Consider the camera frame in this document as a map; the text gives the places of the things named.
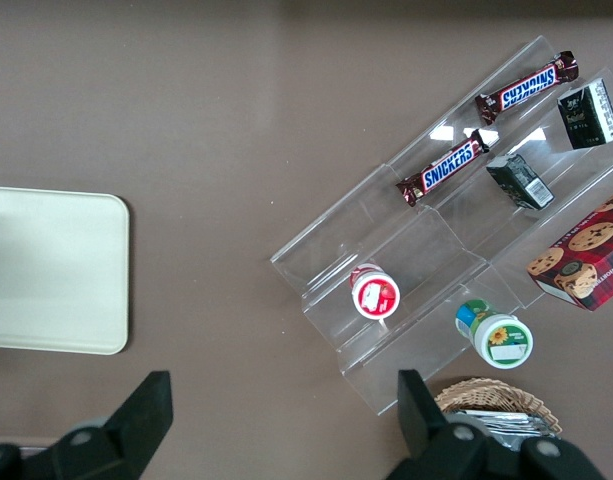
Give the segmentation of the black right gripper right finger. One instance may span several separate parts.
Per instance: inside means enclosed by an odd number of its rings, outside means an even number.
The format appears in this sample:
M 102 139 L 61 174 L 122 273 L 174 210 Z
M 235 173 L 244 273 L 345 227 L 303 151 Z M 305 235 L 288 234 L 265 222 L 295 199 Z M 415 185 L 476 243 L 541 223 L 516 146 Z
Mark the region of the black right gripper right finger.
M 398 373 L 398 421 L 408 458 L 390 479 L 602 479 L 574 444 L 529 438 L 518 452 L 481 430 L 446 420 L 416 370 Z

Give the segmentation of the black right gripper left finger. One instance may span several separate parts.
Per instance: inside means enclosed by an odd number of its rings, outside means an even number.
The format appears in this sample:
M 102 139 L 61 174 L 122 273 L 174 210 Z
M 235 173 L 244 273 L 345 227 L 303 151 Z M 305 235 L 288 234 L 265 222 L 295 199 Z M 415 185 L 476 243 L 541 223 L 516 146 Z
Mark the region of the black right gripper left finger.
M 104 422 L 73 429 L 34 455 L 0 443 L 0 479 L 138 479 L 172 422 L 170 373 L 153 371 Z

